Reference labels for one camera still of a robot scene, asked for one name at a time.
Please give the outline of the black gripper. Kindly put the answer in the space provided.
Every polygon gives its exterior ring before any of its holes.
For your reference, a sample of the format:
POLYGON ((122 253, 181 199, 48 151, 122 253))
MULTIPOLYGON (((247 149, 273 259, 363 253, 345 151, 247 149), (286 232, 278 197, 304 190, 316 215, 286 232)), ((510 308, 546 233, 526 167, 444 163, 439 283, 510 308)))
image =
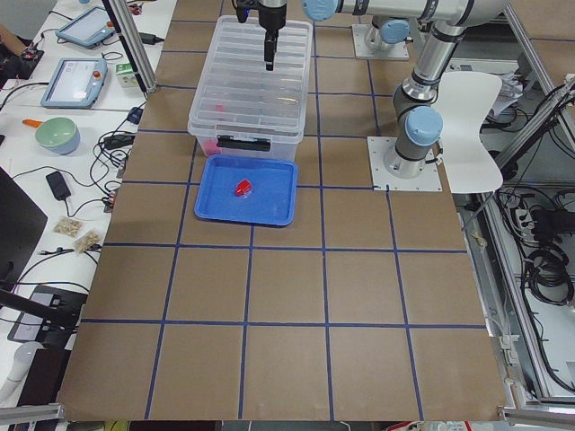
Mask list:
POLYGON ((277 52, 278 31, 286 25, 287 0, 259 0, 258 4, 260 26, 267 31, 264 40, 264 63, 266 70, 272 71, 277 52))

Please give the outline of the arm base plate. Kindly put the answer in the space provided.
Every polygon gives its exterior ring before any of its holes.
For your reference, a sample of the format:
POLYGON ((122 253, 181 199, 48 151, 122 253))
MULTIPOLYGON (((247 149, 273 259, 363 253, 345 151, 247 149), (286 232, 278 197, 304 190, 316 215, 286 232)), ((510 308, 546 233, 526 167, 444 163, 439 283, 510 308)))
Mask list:
POLYGON ((373 188, 382 191, 440 192, 438 165, 431 150, 423 160, 410 162, 395 151, 393 136, 369 136, 368 155, 373 188))
POLYGON ((384 42, 372 24, 353 24, 351 31, 356 58, 407 61, 410 57, 405 41, 384 42))

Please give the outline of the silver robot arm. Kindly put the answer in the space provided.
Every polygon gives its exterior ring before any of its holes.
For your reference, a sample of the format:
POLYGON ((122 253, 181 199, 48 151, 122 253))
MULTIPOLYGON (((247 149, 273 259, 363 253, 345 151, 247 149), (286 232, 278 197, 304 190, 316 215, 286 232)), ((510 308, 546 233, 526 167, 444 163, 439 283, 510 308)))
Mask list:
MULTIPOLYGON (((239 22, 245 22, 251 10, 258 11, 260 26, 265 30, 264 64, 267 71, 274 69, 279 31, 286 25, 287 1, 237 1, 235 10, 239 22)), ((329 20, 343 9, 342 1, 302 1, 306 16, 315 22, 329 20)), ((410 26, 404 19, 388 19, 377 23, 372 20, 378 38, 388 45, 403 42, 409 35, 410 26)))
POLYGON ((506 1, 304 1, 308 18, 323 22, 336 13, 416 18, 431 22, 411 75, 397 87, 393 104, 399 127, 394 147, 384 156, 385 168, 395 177, 420 174, 429 149, 443 128, 441 115, 431 107, 447 64, 467 28, 484 24, 504 11, 506 1))

